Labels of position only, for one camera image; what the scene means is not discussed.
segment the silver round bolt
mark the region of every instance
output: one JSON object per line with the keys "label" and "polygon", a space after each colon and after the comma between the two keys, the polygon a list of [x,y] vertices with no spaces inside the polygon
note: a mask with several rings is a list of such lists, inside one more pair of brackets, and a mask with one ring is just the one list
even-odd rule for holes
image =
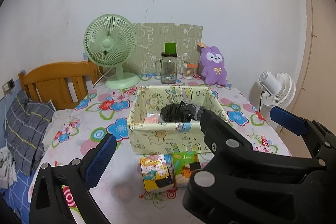
{"label": "silver round bolt", "polygon": [[201,187],[210,187],[215,183],[215,176],[208,171],[200,171],[194,175],[194,182]]}
{"label": "silver round bolt", "polygon": [[42,163],[41,168],[46,169],[48,167],[48,165],[49,165],[49,163],[44,162],[44,163]]}
{"label": "silver round bolt", "polygon": [[237,142],[236,140],[233,139],[228,139],[226,141],[226,145],[232,148],[237,148],[239,146],[239,142]]}
{"label": "silver round bolt", "polygon": [[323,160],[323,159],[319,159],[319,164],[321,166],[325,166],[326,165],[326,162]]}
{"label": "silver round bolt", "polygon": [[217,144],[213,143],[213,144],[211,145],[211,150],[212,150],[213,152],[216,152],[216,150],[217,150]]}
{"label": "silver round bolt", "polygon": [[71,161],[71,164],[72,164],[72,165],[78,165],[80,162],[81,162],[80,159],[73,159],[73,160]]}

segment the plaid pillow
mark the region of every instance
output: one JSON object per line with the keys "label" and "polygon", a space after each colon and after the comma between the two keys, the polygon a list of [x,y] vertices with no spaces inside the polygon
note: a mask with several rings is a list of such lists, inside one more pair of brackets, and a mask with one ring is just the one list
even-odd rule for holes
{"label": "plaid pillow", "polygon": [[42,140],[53,113],[49,104],[28,99],[22,90],[6,114],[4,132],[7,147],[16,166],[27,176],[38,167],[44,155]]}

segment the blue gripper pad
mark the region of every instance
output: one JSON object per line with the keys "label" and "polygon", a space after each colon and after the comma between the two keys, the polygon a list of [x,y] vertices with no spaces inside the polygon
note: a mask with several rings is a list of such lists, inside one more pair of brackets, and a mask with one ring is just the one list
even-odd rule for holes
{"label": "blue gripper pad", "polygon": [[272,121],[293,132],[295,135],[301,136],[307,134],[304,119],[277,106],[271,109],[269,115]]}
{"label": "blue gripper pad", "polygon": [[85,185],[86,189],[88,189],[88,190],[90,188],[93,188],[93,187],[97,186],[97,184],[98,184],[101,176],[103,175],[108,163],[110,162],[114,152],[116,151],[116,148],[117,148],[116,137],[112,134],[107,134],[107,135],[109,135],[109,138],[107,139],[107,141],[105,141],[103,146],[101,146],[100,145],[101,143],[99,143],[97,145],[97,147],[94,148],[94,149],[98,149],[99,148],[98,146],[101,146],[100,150],[98,151],[96,156],[93,158],[93,160],[91,161],[91,163],[88,165],[88,167],[85,170],[84,185]]}

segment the green lid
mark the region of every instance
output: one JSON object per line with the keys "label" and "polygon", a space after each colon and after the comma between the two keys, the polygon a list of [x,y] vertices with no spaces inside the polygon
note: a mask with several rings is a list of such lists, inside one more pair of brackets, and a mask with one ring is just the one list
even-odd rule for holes
{"label": "green lid", "polygon": [[173,43],[173,42],[165,43],[165,53],[166,54],[176,53],[176,43]]}

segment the electric fan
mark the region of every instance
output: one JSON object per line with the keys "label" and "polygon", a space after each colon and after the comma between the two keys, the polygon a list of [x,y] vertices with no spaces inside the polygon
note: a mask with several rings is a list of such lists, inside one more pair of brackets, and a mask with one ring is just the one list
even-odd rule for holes
{"label": "electric fan", "polygon": [[99,66],[109,67],[110,70],[115,67],[116,74],[105,83],[109,89],[126,89],[139,83],[140,79],[136,74],[123,71],[123,63],[133,53],[136,43],[133,25],[119,15],[100,16],[87,27],[84,49],[88,58]]}
{"label": "electric fan", "polygon": [[259,76],[259,83],[269,93],[260,104],[270,108],[278,106],[286,108],[291,103],[295,95],[295,83],[286,73],[278,73],[275,76],[265,70]]}

